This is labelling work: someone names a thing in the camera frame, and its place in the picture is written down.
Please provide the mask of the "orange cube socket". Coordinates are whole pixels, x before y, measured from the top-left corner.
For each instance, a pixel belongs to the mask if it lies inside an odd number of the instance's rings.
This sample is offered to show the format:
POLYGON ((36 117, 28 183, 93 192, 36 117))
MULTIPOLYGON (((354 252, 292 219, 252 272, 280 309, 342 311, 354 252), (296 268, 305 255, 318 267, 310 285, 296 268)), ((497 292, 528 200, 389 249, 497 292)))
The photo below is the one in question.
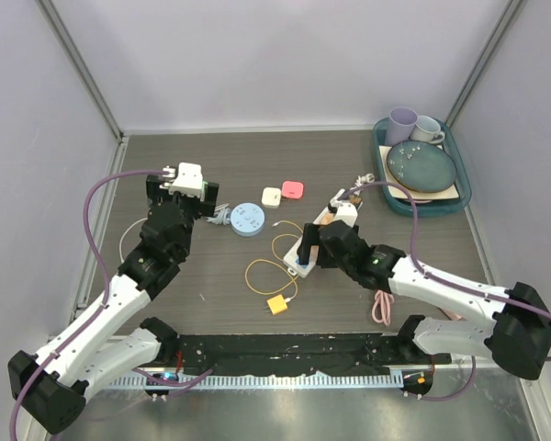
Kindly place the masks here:
POLYGON ((329 225, 334 221, 335 214, 332 212, 327 212, 325 215, 322 216, 320 219, 320 226, 329 225))

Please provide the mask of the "white multicolour power strip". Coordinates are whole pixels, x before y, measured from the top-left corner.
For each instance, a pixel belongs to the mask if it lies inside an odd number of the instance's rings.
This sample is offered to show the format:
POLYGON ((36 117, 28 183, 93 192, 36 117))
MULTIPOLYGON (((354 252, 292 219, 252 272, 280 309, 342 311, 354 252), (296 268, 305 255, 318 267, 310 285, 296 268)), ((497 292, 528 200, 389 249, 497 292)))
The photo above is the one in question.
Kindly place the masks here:
POLYGON ((355 223, 358 211, 363 205, 360 198, 361 191, 356 190, 346 198, 342 198, 345 192, 345 188, 339 189, 316 219, 304 224, 302 235, 283 258, 290 275, 305 278, 315 266, 332 267, 334 261, 329 257, 326 249, 320 246, 319 229, 321 227, 333 221, 343 221, 356 231, 358 230, 355 223))

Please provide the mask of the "dark green cube socket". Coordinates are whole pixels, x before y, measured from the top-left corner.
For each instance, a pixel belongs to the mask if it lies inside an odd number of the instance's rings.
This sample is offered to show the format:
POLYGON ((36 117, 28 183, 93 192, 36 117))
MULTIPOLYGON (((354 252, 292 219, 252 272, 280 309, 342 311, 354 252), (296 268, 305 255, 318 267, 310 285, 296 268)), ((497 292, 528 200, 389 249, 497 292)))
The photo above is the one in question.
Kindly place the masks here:
POLYGON ((347 200, 356 207, 358 207, 362 204, 362 199, 358 195, 355 195, 355 194, 349 195, 347 200))

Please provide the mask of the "white charger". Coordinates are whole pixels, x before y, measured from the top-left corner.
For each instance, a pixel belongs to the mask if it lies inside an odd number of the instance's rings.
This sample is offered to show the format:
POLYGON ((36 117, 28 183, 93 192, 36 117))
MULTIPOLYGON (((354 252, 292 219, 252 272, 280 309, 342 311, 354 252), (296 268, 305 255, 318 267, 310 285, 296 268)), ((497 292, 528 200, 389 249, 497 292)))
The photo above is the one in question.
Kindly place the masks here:
POLYGON ((265 187, 263 189, 261 203, 265 208, 276 209, 280 206, 282 192, 277 187, 265 187))

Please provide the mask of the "pink cube socket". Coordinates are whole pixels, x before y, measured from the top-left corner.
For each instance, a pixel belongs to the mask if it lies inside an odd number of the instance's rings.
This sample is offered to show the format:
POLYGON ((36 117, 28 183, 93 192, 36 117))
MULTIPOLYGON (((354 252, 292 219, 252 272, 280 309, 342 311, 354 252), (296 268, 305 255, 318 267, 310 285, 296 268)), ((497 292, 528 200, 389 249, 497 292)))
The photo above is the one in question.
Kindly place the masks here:
POLYGON ((319 246, 318 245, 311 246, 309 251, 309 262, 316 263, 318 260, 318 254, 319 254, 319 246))

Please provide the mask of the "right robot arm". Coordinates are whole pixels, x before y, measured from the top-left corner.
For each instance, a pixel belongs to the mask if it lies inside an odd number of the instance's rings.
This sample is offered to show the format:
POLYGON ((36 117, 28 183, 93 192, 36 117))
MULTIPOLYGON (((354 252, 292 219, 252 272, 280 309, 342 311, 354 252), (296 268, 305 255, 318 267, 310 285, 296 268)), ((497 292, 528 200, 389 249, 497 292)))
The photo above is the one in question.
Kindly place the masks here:
POLYGON ((518 282, 513 288, 497 287, 445 273, 391 246, 367 244, 357 227, 341 220, 305 224, 299 262, 306 264, 312 253, 318 266, 338 268, 362 288, 459 315, 457 321, 411 315, 396 341, 404 361, 461 354, 489 358, 521 379, 540 377, 551 349, 551 313, 532 286, 518 282))

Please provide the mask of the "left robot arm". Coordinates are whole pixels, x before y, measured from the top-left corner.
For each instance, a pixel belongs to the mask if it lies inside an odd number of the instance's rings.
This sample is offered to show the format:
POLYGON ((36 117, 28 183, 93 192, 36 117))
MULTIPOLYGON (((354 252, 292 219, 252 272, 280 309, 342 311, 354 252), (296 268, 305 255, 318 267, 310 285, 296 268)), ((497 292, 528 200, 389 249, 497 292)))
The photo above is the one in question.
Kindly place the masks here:
POLYGON ((143 364, 170 365, 177 354, 177 333, 152 317, 123 341, 105 343, 128 318, 151 303, 178 275, 190 255, 196 220, 213 215, 219 184, 200 173, 185 175, 172 167, 146 170, 148 215, 140 242, 118 266, 104 274, 102 294, 63 332, 29 354, 18 351, 7 364, 15 407, 10 437, 25 410, 49 434, 65 431, 87 402, 110 381, 143 364))

